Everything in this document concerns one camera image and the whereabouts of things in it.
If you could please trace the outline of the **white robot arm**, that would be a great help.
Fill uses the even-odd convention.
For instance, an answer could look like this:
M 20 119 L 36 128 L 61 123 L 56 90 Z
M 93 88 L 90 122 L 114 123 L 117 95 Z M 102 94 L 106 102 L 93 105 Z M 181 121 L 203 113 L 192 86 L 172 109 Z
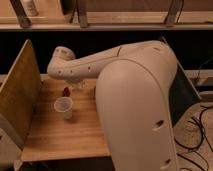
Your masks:
M 169 91 L 178 63 L 161 41 L 120 45 L 80 59 L 57 47 L 47 73 L 96 80 L 95 101 L 116 171 L 178 171 Z

